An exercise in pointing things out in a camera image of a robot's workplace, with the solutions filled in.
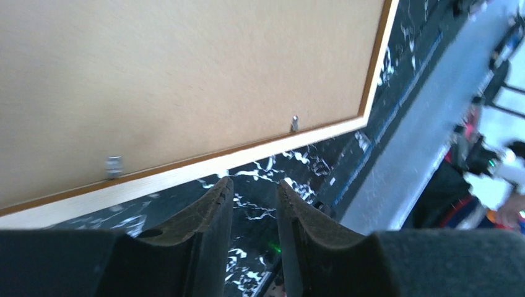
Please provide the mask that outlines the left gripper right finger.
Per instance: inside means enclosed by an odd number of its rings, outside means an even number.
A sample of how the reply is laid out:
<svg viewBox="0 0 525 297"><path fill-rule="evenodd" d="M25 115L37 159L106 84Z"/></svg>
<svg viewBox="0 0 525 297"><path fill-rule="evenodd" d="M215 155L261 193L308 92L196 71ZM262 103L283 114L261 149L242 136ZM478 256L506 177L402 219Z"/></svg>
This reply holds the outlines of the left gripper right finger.
<svg viewBox="0 0 525 297"><path fill-rule="evenodd" d="M523 296L524 236L497 229L356 233L285 181L277 221L288 296Z"/></svg>

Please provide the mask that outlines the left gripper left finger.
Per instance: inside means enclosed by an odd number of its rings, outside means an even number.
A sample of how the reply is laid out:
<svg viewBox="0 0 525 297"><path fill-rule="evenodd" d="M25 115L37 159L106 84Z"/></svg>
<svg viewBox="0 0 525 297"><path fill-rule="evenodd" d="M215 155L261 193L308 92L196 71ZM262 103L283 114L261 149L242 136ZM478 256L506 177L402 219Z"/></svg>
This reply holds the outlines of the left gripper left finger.
<svg viewBox="0 0 525 297"><path fill-rule="evenodd" d="M1 231L2 296L222 296L233 182L132 237L116 230Z"/></svg>

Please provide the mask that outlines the wooden picture frame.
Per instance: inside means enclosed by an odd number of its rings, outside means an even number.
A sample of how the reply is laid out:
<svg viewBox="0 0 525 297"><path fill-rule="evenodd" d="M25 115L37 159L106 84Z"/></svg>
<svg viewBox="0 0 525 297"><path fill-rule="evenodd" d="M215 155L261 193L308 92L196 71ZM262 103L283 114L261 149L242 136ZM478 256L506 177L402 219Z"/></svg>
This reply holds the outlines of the wooden picture frame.
<svg viewBox="0 0 525 297"><path fill-rule="evenodd" d="M365 127L370 117L398 4L398 1L384 2L358 116L339 123L289 132L273 139L158 166L111 181L97 182L8 207L1 210L1 228L46 228L210 174Z"/></svg>

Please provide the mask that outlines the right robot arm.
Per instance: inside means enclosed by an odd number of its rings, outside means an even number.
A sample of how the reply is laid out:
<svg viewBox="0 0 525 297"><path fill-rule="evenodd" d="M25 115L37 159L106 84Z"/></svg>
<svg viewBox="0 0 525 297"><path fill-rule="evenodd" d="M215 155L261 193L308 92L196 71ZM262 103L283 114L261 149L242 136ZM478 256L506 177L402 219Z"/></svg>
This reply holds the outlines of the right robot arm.
<svg viewBox="0 0 525 297"><path fill-rule="evenodd" d="M453 141L445 157L460 173L498 178L510 183L511 193L524 193L524 167L514 167L516 160L524 161L524 142L515 140L502 150L485 148L485 137L473 125L457 125L453 131ZM440 223L441 227L468 230L476 228L496 228L511 230L511 226L497 223L495 211L484 206L470 195L453 205L453 210Z"/></svg>

